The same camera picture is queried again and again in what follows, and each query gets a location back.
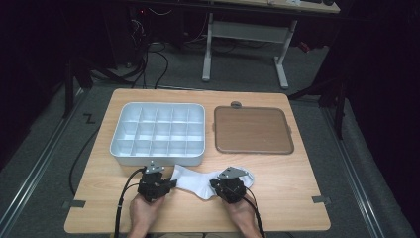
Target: white desk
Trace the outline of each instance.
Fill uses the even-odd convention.
[[[340,8],[337,4],[327,6],[323,3],[301,2],[300,6],[287,3],[286,0],[216,0],[221,3],[237,3],[257,6],[266,6],[272,8],[284,8],[296,11],[311,11],[319,13],[339,13]],[[251,40],[259,42],[270,42],[282,44],[278,57],[274,57],[274,64],[277,70],[278,80],[283,89],[288,88],[287,78],[284,73],[283,61],[290,45],[291,38],[296,27],[297,21],[291,21],[288,28],[270,27],[263,25],[252,25],[232,22],[214,21],[213,14],[209,14],[209,23],[207,31],[207,47],[203,65],[203,81],[210,80],[211,74],[211,44],[213,37],[231,38],[239,40]]]

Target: metal bar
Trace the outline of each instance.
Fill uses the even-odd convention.
[[[356,202],[359,205],[359,209],[361,210],[370,236],[374,238],[385,237],[382,228],[380,227],[379,221],[376,219],[376,215],[374,213],[368,195],[366,194],[365,189],[362,186],[361,181],[359,180],[355,167],[352,164],[352,160],[350,159],[350,156],[347,153],[345,144],[342,140],[339,140],[337,134],[335,133],[333,115],[331,114],[328,108],[320,108],[320,110],[329,125],[330,132],[335,138],[337,147],[342,155],[342,162],[345,168],[344,171],[349,180],[349,185],[352,188]]]
[[[71,121],[71,118],[73,117],[76,108],[87,96],[87,91],[84,91],[83,93],[81,93],[81,91],[82,89],[79,89],[79,91],[77,92],[77,94],[80,94],[80,98],[77,99],[77,103],[75,104],[72,112],[68,115],[68,117],[61,119],[52,136],[50,137],[49,141],[47,142],[47,145],[44,147],[43,151],[38,157],[38,160],[35,163],[34,167],[32,168],[27,178],[19,188],[19,191],[15,195],[15,198],[10,203],[9,208],[3,214],[0,220],[0,237],[8,237],[8,234],[12,230],[13,225],[15,224],[16,220],[18,219],[19,215],[24,209],[35,188],[37,187],[38,182],[43,176],[46,168],[50,164],[50,161],[53,158],[54,149],[58,141],[60,140],[62,134],[67,128],[68,123]]]

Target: black tripod leg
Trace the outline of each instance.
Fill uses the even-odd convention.
[[[66,118],[71,110],[73,109],[74,104],[74,91],[73,91],[73,78],[76,78],[80,87],[83,89],[90,89],[93,86],[93,81],[90,77],[90,71],[87,65],[78,58],[72,58],[68,61],[68,64],[65,66],[65,111],[62,115],[63,118]]]
[[[334,128],[336,129],[337,137],[340,140],[343,140],[342,127],[344,117],[344,104],[346,100],[346,86],[347,79],[344,78],[344,80],[341,83],[341,89],[339,90],[339,95],[337,98],[336,116],[334,118]]]
[[[307,87],[307,88],[305,88],[305,89],[302,89],[302,90],[300,90],[300,91],[298,91],[298,92],[295,92],[295,93],[293,93],[293,94],[290,94],[290,95],[288,95],[288,96],[287,96],[287,98],[288,98],[289,100],[295,100],[295,99],[298,99],[298,98],[300,98],[300,97],[302,97],[302,96],[304,96],[304,95],[310,94],[310,93],[312,93],[312,92],[316,92],[316,91],[318,91],[318,90],[320,90],[320,89],[322,89],[322,88],[324,88],[324,87],[328,86],[329,84],[333,83],[335,80],[336,80],[336,79],[335,79],[335,78],[333,78],[333,79],[329,79],[329,80],[326,80],[326,81],[323,81],[323,82],[317,83],[317,84],[315,84],[315,85],[312,85],[312,86],[310,86],[310,87]]]

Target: gray carpet floor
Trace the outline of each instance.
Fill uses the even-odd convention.
[[[263,46],[265,52],[272,53],[276,45]],[[162,45],[153,46],[155,51]],[[312,83],[320,63],[328,49],[317,49],[304,53],[290,48],[284,67],[289,80],[289,89],[279,88],[275,67],[271,56],[260,56],[259,49],[232,47],[225,44],[215,46],[212,74],[209,82],[201,81],[203,52],[199,44],[183,50],[166,46],[160,53],[165,55],[169,65],[159,86],[162,88],[195,88],[203,90],[260,91],[290,94]],[[146,69],[148,88],[165,69],[165,60],[158,54],[150,53]],[[114,70],[123,74],[129,69]],[[143,79],[137,87],[141,88]],[[60,140],[51,152],[51,160],[35,182],[26,204],[14,220],[7,237],[110,237],[110,234],[66,234],[63,224],[68,212],[65,203],[72,201],[69,188],[69,172],[88,138],[100,126],[109,99],[114,89],[127,87],[109,81],[95,80],[91,90],[82,93],[84,97],[74,112]],[[14,158],[0,173],[0,214],[6,214],[9,204],[38,158],[44,154],[50,137],[61,122],[64,111],[64,90],[56,94],[48,108],[33,124],[31,133],[16,152]],[[302,139],[307,150],[321,193],[331,199],[326,204],[332,226],[325,232],[292,232],[301,237],[372,237],[364,214],[351,186],[343,163],[343,148],[348,153],[364,186],[367,197],[376,215],[380,230],[376,237],[415,237],[410,225],[399,210],[392,192],[387,187],[377,169],[370,152],[359,131],[351,105],[346,104],[346,117],[343,124],[343,141],[337,141],[331,131],[328,115],[334,108],[319,108],[316,96],[307,96],[291,101]],[[74,187],[82,176],[93,141],[87,144],[77,162],[72,176]],[[268,233],[268,237],[289,237],[283,232]]]

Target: white plastic organizer tray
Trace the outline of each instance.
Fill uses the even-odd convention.
[[[197,166],[204,149],[203,106],[146,102],[123,107],[110,147],[124,166]]]

